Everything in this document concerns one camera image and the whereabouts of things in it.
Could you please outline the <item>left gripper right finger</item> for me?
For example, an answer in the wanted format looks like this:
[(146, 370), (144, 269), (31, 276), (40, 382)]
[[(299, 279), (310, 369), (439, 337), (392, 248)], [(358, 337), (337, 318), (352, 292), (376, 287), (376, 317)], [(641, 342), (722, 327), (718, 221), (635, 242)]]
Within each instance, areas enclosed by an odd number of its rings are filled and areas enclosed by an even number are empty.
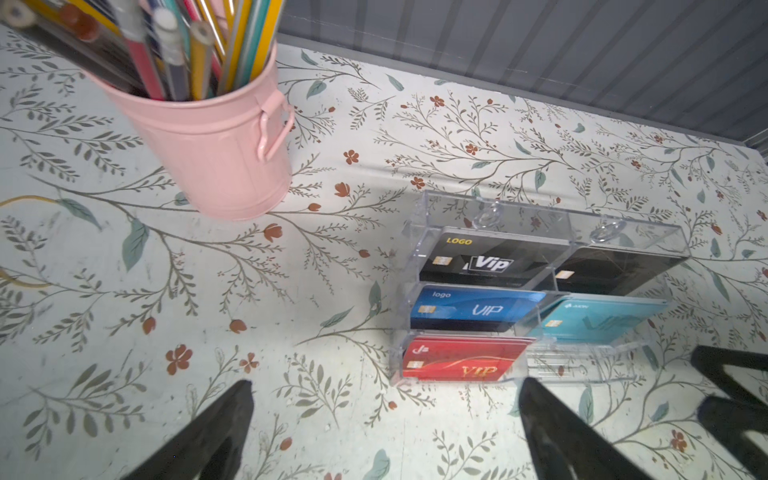
[(520, 418), (539, 479), (647, 479), (534, 378), (523, 381)]

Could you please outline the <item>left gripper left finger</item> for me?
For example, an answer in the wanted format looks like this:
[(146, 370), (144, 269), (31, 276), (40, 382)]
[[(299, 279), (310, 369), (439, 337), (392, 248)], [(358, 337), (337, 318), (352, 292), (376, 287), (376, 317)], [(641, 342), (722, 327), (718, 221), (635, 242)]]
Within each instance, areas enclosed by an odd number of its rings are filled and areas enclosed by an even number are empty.
[(252, 420), (252, 383), (240, 380), (196, 416), (129, 479), (233, 479)]

